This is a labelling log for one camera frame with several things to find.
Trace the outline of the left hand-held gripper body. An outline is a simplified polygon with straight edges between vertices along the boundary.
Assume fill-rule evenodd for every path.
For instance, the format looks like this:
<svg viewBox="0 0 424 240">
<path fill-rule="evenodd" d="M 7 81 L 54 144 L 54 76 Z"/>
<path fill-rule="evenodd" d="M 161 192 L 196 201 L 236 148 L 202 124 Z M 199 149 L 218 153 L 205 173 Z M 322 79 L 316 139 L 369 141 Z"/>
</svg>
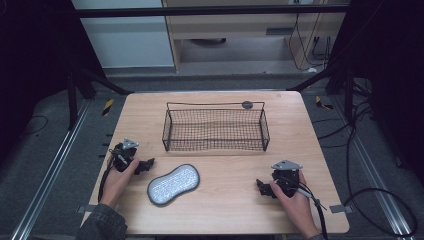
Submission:
<svg viewBox="0 0 424 240">
<path fill-rule="evenodd" d="M 111 151 L 112 164 L 119 172 L 123 172 L 133 161 L 138 146 L 137 142 L 125 138 Z"/>
</svg>

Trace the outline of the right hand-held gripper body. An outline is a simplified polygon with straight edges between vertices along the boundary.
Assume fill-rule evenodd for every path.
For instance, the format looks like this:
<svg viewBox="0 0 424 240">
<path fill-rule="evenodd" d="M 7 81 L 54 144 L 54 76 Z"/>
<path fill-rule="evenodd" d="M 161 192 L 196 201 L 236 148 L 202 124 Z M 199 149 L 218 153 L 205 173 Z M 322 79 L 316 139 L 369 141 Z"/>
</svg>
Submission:
<svg viewBox="0 0 424 240">
<path fill-rule="evenodd" d="M 289 160 L 282 160 L 273 164 L 271 168 L 273 169 L 271 176 L 274 182 L 287 197 L 293 197 L 299 187 L 299 170 L 303 166 Z"/>
</svg>

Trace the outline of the person's left hand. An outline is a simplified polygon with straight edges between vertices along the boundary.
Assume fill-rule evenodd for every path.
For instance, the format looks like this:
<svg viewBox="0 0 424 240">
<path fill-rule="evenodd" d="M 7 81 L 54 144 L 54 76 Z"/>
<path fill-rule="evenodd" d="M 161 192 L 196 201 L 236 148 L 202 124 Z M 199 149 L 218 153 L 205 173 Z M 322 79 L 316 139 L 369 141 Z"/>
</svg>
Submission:
<svg viewBox="0 0 424 240">
<path fill-rule="evenodd" d="M 107 205 L 112 209 L 116 208 L 120 197 L 138 165 L 139 160 L 134 159 L 123 172 L 119 172 L 116 169 L 110 170 L 104 183 L 103 194 L 100 200 L 101 204 Z"/>
</svg>

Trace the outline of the person's right hand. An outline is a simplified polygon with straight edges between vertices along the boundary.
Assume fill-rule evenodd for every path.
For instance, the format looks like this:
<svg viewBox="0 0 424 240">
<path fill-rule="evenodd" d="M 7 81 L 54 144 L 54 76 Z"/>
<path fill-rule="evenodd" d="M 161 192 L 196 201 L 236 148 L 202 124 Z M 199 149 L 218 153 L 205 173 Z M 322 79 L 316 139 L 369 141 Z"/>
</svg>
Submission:
<svg viewBox="0 0 424 240">
<path fill-rule="evenodd" d="M 296 227 L 302 238 L 312 240 L 314 237 L 321 236 L 313 219 L 309 199 L 299 192 L 289 198 L 274 181 L 270 181 L 269 184 L 288 219 Z"/>
</svg>

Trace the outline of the grey oval textured pad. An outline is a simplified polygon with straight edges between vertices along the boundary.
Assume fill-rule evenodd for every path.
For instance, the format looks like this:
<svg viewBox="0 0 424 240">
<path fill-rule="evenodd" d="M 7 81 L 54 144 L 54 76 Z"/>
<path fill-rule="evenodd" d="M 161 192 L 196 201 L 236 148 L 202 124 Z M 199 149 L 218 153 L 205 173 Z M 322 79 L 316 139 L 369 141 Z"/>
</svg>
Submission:
<svg viewBox="0 0 424 240">
<path fill-rule="evenodd" d="M 166 206 L 180 195 L 195 190 L 199 184 L 198 170 L 191 164 L 183 164 L 153 179 L 148 184 L 147 195 L 154 205 Z"/>
</svg>

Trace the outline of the yellow black striped tape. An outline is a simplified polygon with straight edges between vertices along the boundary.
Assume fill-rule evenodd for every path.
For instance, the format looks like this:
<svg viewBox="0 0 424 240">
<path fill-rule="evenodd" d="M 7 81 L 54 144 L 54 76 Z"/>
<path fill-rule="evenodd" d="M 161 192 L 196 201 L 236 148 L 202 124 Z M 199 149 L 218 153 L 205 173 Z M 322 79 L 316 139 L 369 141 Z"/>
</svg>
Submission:
<svg viewBox="0 0 424 240">
<path fill-rule="evenodd" d="M 327 110 L 334 109 L 333 108 L 333 105 L 331 105 L 331 104 L 324 104 L 322 102 L 322 99 L 319 96 L 316 96 L 315 97 L 315 104 L 316 104 L 316 106 L 321 107 L 321 108 L 324 108 L 324 109 L 327 109 Z"/>
<path fill-rule="evenodd" d="M 109 111 L 113 105 L 114 99 L 108 99 L 105 103 L 105 106 L 102 110 L 102 116 L 107 116 L 109 114 Z"/>
</svg>

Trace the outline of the black metal stand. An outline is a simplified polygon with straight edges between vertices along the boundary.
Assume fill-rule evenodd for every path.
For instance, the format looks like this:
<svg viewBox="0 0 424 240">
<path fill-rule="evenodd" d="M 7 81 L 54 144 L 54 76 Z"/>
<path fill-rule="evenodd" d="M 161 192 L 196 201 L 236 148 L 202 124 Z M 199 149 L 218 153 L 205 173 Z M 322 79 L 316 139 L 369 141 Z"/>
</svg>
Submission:
<svg viewBox="0 0 424 240">
<path fill-rule="evenodd" d="M 94 72 L 81 67 L 72 67 L 67 76 L 69 130 L 76 126 L 78 120 L 77 92 L 80 92 L 84 99 L 93 99 L 96 96 L 96 90 L 91 84 L 92 81 L 120 95 L 132 94 L 132 91 L 121 88 Z"/>
<path fill-rule="evenodd" d="M 310 77 L 306 81 L 288 88 L 288 91 L 301 92 L 318 81 L 328 78 L 325 91 L 329 95 L 344 90 L 344 116 L 351 122 L 353 119 L 353 72 L 346 60 L 336 60 L 326 69 Z"/>
</svg>

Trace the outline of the white cabinet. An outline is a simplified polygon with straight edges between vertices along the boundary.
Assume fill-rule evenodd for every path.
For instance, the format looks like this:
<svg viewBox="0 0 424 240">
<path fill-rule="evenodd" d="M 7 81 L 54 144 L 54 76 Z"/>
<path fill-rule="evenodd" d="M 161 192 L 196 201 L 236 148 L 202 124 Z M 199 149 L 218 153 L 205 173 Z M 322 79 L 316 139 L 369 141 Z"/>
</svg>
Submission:
<svg viewBox="0 0 424 240">
<path fill-rule="evenodd" d="M 161 0 L 71 0 L 76 10 L 161 8 Z M 173 67 L 164 17 L 83 18 L 104 69 Z"/>
</svg>

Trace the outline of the light wooden desk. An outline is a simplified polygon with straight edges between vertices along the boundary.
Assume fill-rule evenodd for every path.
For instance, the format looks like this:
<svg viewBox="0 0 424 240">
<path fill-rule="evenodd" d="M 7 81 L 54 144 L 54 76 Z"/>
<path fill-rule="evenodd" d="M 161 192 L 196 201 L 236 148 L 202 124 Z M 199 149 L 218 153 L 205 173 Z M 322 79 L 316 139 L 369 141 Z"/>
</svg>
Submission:
<svg viewBox="0 0 424 240">
<path fill-rule="evenodd" d="M 161 0 L 165 7 L 348 4 L 350 0 Z M 258 15 L 168 16 L 166 23 L 176 67 L 180 66 L 183 42 L 189 39 L 220 39 L 282 36 L 295 66 L 303 68 L 316 38 L 336 37 L 344 13 L 293 13 Z"/>
</svg>

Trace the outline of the aluminium floor rail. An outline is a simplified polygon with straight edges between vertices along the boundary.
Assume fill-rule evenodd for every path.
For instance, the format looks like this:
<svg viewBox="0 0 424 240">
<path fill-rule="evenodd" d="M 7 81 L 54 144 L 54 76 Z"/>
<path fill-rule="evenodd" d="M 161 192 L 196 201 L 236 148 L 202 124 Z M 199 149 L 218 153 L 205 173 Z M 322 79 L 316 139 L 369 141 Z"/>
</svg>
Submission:
<svg viewBox="0 0 424 240">
<path fill-rule="evenodd" d="M 380 207 L 388 220 L 391 233 L 399 234 L 398 240 L 415 240 L 415 236 L 412 234 L 412 227 L 407 223 L 401 212 L 399 201 L 393 195 L 388 194 L 387 185 L 373 164 L 362 140 L 351 126 L 353 120 L 349 122 L 345 118 L 342 101 L 334 97 L 331 98 L 331 101 L 334 104 L 335 110 L 340 115 L 342 122 L 348 125 L 345 129 L 349 135 L 347 154 L 349 156 L 350 150 L 354 151 L 370 186 L 373 188 L 373 193 L 376 195 Z"/>
<path fill-rule="evenodd" d="M 33 226 L 51 192 L 53 185 L 67 159 L 67 156 L 73 146 L 73 143 L 84 123 L 87 111 L 91 105 L 91 100 L 83 100 L 80 109 L 77 111 L 77 119 L 72 128 L 70 128 L 61 142 L 52 163 L 50 164 L 42 182 L 40 183 L 30 205 L 19 224 L 13 231 L 10 240 L 27 240 Z"/>
</svg>

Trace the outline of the black horizontal frame bar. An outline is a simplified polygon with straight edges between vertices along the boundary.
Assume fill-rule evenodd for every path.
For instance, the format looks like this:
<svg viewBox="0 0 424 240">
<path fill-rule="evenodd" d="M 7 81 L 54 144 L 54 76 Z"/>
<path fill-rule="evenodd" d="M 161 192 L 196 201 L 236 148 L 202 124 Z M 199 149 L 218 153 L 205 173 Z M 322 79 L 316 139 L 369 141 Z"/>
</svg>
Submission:
<svg viewBox="0 0 424 240">
<path fill-rule="evenodd" d="M 202 15 L 247 15 L 247 14 L 291 14 L 291 13 L 341 13 L 350 10 L 349 4 L 336 5 L 251 5 L 251 6 L 204 6 L 126 9 L 75 10 L 80 18 L 106 17 L 156 17 L 156 16 L 202 16 Z"/>
</svg>

